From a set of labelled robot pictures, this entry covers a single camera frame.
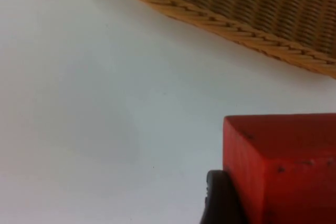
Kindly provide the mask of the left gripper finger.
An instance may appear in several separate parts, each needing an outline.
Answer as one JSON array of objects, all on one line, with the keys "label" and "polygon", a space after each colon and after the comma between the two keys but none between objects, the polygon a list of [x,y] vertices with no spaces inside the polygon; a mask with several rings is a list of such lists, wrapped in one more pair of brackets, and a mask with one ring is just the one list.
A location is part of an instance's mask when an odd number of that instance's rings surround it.
[{"label": "left gripper finger", "polygon": [[200,224],[246,224],[245,212],[228,172],[210,170],[206,182],[207,195]]}]

